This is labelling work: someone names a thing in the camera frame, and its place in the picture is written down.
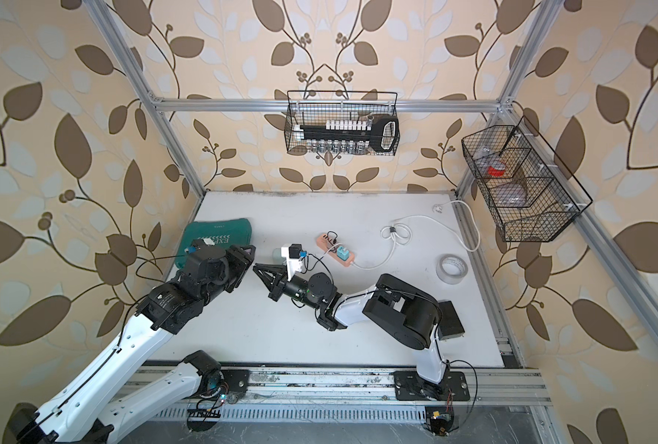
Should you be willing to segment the mint green earbuds case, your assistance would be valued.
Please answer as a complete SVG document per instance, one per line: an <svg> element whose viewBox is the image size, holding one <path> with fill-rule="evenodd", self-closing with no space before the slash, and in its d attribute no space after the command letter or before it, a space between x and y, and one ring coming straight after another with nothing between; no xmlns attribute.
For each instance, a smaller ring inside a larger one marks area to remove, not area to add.
<svg viewBox="0 0 658 444"><path fill-rule="evenodd" d="M282 264L284 262L284 257L282 256L282 250L280 248L275 248L273 250L273 262L275 262L275 264Z"/></svg>

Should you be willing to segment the teal usb charger adapter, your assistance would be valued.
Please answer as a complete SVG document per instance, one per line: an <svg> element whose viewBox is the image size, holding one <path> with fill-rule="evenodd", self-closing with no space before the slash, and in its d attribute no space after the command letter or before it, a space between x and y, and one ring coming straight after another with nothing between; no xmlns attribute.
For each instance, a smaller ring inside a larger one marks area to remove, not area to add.
<svg viewBox="0 0 658 444"><path fill-rule="evenodd" d="M349 249L345 248L344 246L339 246L336 249L336 255L342 261L347 262L350 259L351 251L349 251Z"/></svg>

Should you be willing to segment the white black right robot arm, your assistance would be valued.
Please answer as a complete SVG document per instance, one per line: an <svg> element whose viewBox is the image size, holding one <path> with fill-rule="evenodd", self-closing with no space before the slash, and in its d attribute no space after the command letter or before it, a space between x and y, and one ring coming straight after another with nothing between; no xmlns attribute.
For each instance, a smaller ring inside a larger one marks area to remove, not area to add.
<svg viewBox="0 0 658 444"><path fill-rule="evenodd" d="M325 273L304 279L285 266L263 264L253 266L253 271L273 301L287 296L310 307L317 323L328 331L371 321L413 351L416 369L394 373L399 401L453 403L471 399L465 375L451 371L443 358L437 338L443 304L427 292L390 274L380 275L367 290L344 295Z"/></svg>

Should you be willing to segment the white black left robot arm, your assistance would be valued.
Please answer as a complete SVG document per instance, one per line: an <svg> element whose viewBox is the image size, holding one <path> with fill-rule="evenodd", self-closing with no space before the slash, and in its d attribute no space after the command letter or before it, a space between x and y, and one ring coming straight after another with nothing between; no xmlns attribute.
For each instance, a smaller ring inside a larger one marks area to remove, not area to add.
<svg viewBox="0 0 658 444"><path fill-rule="evenodd" d="M153 353L220 294L233 292L255 259L252 245L194 240L184 267L142 298L122 331L70 384L40 407L18 403L5 443L117 443L170 405L191 396L223 401L221 365L195 351L166 375L118 398Z"/></svg>

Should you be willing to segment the green plastic tool case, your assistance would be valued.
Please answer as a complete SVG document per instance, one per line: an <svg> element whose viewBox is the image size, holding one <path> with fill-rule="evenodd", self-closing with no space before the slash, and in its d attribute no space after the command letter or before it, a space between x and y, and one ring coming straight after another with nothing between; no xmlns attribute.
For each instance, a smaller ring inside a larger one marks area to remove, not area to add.
<svg viewBox="0 0 658 444"><path fill-rule="evenodd" d="M178 269L184 267L186 262L186 251L192 242L197 239L211 240L215 245L228 247L230 245L251 244L252 227L246 218L232 219L226 221L190 223L183 232L181 243L175 258L175 266Z"/></svg>

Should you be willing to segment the pink power strip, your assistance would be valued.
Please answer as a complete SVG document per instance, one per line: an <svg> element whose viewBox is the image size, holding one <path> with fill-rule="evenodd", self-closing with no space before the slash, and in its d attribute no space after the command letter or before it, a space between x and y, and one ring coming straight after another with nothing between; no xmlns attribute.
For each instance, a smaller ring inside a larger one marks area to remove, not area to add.
<svg viewBox="0 0 658 444"><path fill-rule="evenodd" d="M349 266L352 266L353 263L354 263L354 261L355 261L355 258L356 258L355 253L349 249L349 251L351 251L350 259L349 259L347 262L342 261L341 259L339 259L339 258L337 257L337 255L336 255L336 249L337 249L339 246L344 246L344 245L337 241L336 246L334 246L334 247L331 248L331 249L328 249L328 248L326 247L326 244L325 244L324 240L323 240L323 236L324 236L324 235L329 235L329 234L323 234L323 235L319 236L319 237L316 239L316 244L317 244L317 246L321 249L321 251L323 251L323 255L329 255L330 257L332 257L335 261L337 261L340 265L344 266L345 268L349 268Z"/></svg>

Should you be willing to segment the white tape roll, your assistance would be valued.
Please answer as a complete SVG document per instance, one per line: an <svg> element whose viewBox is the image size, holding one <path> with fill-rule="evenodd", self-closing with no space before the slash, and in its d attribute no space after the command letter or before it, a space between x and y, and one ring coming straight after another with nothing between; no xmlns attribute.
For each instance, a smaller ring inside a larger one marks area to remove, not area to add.
<svg viewBox="0 0 658 444"><path fill-rule="evenodd" d="M457 255L442 255L436 263L436 276L447 285L458 285L469 274L468 264Z"/></svg>

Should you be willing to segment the black white socket set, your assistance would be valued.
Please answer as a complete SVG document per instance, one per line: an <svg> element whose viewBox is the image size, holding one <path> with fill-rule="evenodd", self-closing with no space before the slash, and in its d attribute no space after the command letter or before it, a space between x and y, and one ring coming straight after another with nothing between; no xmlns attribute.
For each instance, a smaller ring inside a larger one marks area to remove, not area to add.
<svg viewBox="0 0 658 444"><path fill-rule="evenodd" d="M393 155L400 142L399 119L368 116L365 120L287 124L284 139L288 152L302 147L320 153Z"/></svg>

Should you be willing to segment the black block on table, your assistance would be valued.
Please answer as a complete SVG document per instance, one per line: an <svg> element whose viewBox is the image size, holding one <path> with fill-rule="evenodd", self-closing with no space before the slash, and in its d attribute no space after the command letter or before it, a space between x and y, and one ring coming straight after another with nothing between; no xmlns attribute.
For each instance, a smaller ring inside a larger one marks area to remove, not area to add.
<svg viewBox="0 0 658 444"><path fill-rule="evenodd" d="M439 340L451 340L463 337L465 329L454 304L451 301L444 301L439 303L439 307L442 312L442 318L437 329Z"/></svg>

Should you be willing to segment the red object in basket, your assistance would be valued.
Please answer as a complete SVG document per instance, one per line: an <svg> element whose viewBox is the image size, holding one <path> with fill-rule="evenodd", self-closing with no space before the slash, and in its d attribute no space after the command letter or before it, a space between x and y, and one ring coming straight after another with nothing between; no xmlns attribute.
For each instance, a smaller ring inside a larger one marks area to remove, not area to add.
<svg viewBox="0 0 658 444"><path fill-rule="evenodd" d="M506 174L507 167L501 160L492 161L486 169L489 178L502 178Z"/></svg>

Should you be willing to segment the aluminium frame rail front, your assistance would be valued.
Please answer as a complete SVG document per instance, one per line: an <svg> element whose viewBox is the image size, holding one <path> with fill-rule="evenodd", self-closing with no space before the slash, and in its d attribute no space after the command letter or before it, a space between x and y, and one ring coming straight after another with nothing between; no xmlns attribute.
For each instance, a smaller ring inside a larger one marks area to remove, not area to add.
<svg viewBox="0 0 658 444"><path fill-rule="evenodd" d="M541 373L528 369L457 368L443 394L430 397L408 367L242 366L223 368L224 401L198 397L155 411L155 421L195 427L217 422L421 424L452 410L541 413L552 406Z"/></svg>

